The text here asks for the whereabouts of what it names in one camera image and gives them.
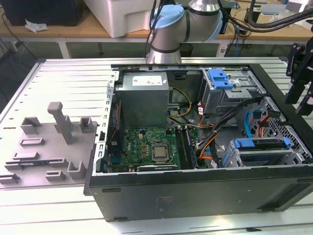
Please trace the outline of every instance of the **wooden desk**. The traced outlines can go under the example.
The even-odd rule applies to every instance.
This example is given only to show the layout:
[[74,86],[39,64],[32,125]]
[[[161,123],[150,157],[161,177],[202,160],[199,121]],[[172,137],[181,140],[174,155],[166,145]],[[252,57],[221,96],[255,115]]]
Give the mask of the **wooden desk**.
[[[249,7],[248,2],[239,2],[241,9]],[[232,15],[238,10],[232,9]],[[243,20],[246,11],[240,11],[236,18]],[[268,22],[269,16],[260,15],[258,22]],[[126,34],[125,37],[111,38],[107,31],[102,27],[95,16],[86,11],[81,22],[75,27],[65,26],[48,26],[49,30],[33,33],[26,29],[24,26],[11,26],[10,22],[6,20],[7,25],[12,32],[24,42],[56,42],[59,44],[63,58],[71,58],[70,52],[67,49],[67,43],[69,42],[97,42],[100,52],[103,52],[102,43],[105,42],[146,42],[149,31],[140,30]],[[293,42],[302,42],[311,38],[312,33],[299,26],[292,25],[283,29],[280,29],[271,33],[251,33],[247,38],[248,44],[272,44],[272,45],[291,45]],[[3,41],[13,42],[16,39],[12,36],[9,30],[5,27],[4,22],[0,18],[0,37]],[[230,43],[230,40],[234,37],[234,28],[232,24],[228,24],[225,34],[218,35],[215,40],[210,40],[204,43],[216,43],[219,44],[217,57],[224,57],[225,51]]]
[[[238,2],[241,9],[248,8],[250,6],[250,3],[248,2]],[[234,16],[236,12],[236,18],[239,20],[244,20],[246,11],[240,11],[241,9],[232,9],[231,15]],[[260,14],[258,22],[257,23],[268,23],[271,19],[271,16],[263,16]],[[232,24],[227,25],[227,32],[229,35],[234,35],[234,27]],[[306,28],[297,25],[297,24],[292,24],[288,27],[279,29],[274,32],[269,32],[269,33],[254,33],[252,32],[250,36],[248,37],[249,40],[272,40],[272,41],[307,41],[309,40],[313,34],[307,30]]]

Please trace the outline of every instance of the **wire bundle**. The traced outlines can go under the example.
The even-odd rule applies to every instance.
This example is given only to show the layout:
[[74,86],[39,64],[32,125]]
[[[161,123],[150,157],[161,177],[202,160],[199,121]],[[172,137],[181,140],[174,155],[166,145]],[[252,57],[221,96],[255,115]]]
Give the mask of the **wire bundle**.
[[[263,118],[260,123],[265,123],[267,120],[269,119],[269,116],[267,115],[265,118]],[[256,129],[256,135],[257,137],[264,137],[264,127],[260,127],[260,125],[258,125],[257,129]]]
[[238,104],[236,107],[232,108],[226,114],[224,114],[220,118],[220,120],[215,124],[215,126],[213,126],[210,136],[199,143],[198,148],[202,149],[202,151],[200,153],[200,159],[203,158],[203,153],[204,153],[205,149],[207,147],[210,147],[212,160],[214,160],[217,163],[218,167],[219,167],[220,163],[219,163],[219,160],[218,160],[217,151],[216,151],[216,148],[215,148],[215,144],[216,143],[215,143],[215,140],[214,140],[216,138],[216,136],[218,135],[218,131],[229,120],[234,118],[241,111],[241,109],[244,106],[249,105],[249,104],[253,104],[253,103],[259,103],[262,99],[263,99],[263,97],[261,97],[261,96],[258,96],[258,97],[252,98],[252,99],[247,99],[244,102]]

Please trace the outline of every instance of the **black computer case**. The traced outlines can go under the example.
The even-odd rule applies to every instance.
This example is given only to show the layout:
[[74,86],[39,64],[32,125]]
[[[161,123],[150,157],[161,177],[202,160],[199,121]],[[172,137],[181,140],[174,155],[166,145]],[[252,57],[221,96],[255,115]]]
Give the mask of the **black computer case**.
[[13,26],[32,23],[77,26],[82,15],[82,0],[0,0],[5,15]]
[[[260,65],[248,66],[313,152],[311,127],[292,105],[284,103],[283,93]],[[92,175],[89,189],[108,222],[278,212],[313,191],[313,166]]]

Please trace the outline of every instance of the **aluminum profile table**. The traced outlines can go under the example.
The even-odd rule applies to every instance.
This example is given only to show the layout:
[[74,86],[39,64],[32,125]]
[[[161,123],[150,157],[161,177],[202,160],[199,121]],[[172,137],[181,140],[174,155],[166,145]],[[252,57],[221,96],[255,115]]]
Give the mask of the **aluminum profile table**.
[[[258,63],[282,92],[288,90],[286,62],[279,58],[188,58],[184,63],[248,64]],[[75,121],[91,116],[98,123],[104,111],[107,75],[111,64],[142,64],[143,59],[67,59],[37,63],[0,115],[0,171],[10,142],[21,133],[21,119],[38,116],[52,122],[46,113],[50,101],[63,102],[64,115]],[[305,118],[313,127],[313,115]],[[160,219],[107,223],[93,197],[83,195],[78,187],[0,191],[1,234],[22,234],[32,231],[62,231],[62,234],[313,234],[313,194],[284,212],[230,214],[193,218]]]

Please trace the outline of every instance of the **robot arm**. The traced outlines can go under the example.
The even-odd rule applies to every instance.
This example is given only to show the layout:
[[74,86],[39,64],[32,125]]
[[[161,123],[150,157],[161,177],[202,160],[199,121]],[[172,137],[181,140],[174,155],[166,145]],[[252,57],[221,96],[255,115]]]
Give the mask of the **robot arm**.
[[192,0],[187,11],[179,5],[163,6],[157,19],[147,62],[181,63],[180,44],[214,38],[221,30],[222,18],[217,0]]
[[[301,53],[304,50],[305,55],[295,68],[295,61],[302,56]],[[288,56],[286,75],[291,77],[291,88],[286,95],[285,101],[287,104],[296,104],[305,86],[311,82],[306,95],[296,109],[299,115],[309,115],[313,111],[313,37],[307,42],[306,46],[298,43],[292,45]]]

